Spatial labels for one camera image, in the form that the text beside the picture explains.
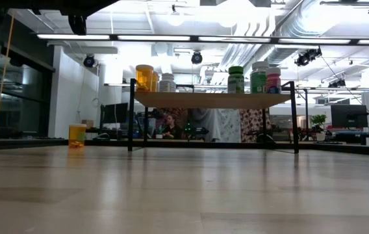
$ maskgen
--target white bottle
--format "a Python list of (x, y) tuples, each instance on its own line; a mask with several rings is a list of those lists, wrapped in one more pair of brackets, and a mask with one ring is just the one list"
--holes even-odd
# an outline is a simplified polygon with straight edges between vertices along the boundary
[(174, 75), (170, 73), (163, 73), (161, 81), (159, 82), (159, 92), (176, 92), (176, 83), (174, 82)]

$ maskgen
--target wooden shelf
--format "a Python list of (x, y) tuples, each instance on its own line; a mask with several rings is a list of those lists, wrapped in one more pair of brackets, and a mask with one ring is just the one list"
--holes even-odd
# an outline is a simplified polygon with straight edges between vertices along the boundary
[(290, 100), (290, 95), (136, 92), (135, 99), (146, 107), (265, 109)]

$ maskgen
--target green bottle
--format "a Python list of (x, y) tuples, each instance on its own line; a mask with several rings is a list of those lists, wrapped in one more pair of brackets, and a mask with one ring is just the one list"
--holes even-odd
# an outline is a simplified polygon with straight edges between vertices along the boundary
[(228, 70), (228, 94), (243, 94), (244, 91), (244, 68), (231, 66)]
[(267, 62), (254, 62), (252, 64), (251, 93), (260, 94), (266, 92), (267, 75), (266, 70), (269, 64)]

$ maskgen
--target bottle cap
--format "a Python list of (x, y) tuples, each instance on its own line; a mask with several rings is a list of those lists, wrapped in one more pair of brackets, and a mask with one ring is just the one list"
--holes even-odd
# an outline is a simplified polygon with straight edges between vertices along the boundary
[(150, 65), (146, 65), (146, 64), (140, 64), (140, 65), (137, 65), (135, 67), (136, 70), (138, 69), (151, 69), (151, 70), (154, 70), (154, 68)]
[(268, 62), (262, 61), (262, 62), (254, 62), (252, 64), (252, 70), (254, 70), (255, 68), (268, 68), (270, 67), (270, 65), (268, 64)]
[(241, 66), (231, 66), (228, 69), (228, 73), (229, 74), (234, 74), (234, 73), (241, 73), (241, 74), (243, 74), (243, 72), (244, 72), (244, 68), (241, 67)]
[(161, 79), (162, 79), (162, 81), (165, 81), (165, 80), (174, 81), (174, 75), (171, 74), (171, 73), (163, 73), (163, 74), (161, 74)]
[(278, 74), (278, 75), (281, 75), (281, 70), (280, 70), (280, 68), (268, 68), (265, 71), (265, 74), (266, 75), (270, 75), (270, 74)]

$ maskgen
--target wooden floor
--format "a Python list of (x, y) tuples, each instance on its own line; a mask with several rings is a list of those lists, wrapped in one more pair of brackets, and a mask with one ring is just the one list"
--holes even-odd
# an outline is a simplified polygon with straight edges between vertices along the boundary
[(0, 234), (369, 234), (369, 157), (0, 150)]

